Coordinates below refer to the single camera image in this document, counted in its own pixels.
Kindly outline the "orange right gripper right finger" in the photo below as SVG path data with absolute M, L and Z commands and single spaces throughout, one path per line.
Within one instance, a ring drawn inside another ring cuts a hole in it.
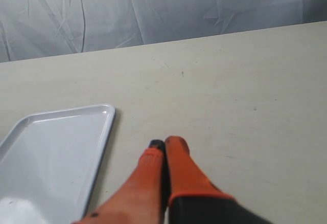
M 182 137 L 165 140 L 171 194 L 169 223 L 268 223 L 217 188 L 190 156 Z

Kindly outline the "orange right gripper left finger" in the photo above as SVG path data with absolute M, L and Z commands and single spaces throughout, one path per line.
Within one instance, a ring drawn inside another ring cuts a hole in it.
M 118 191 L 76 223 L 164 223 L 168 198 L 165 144 L 152 140 Z

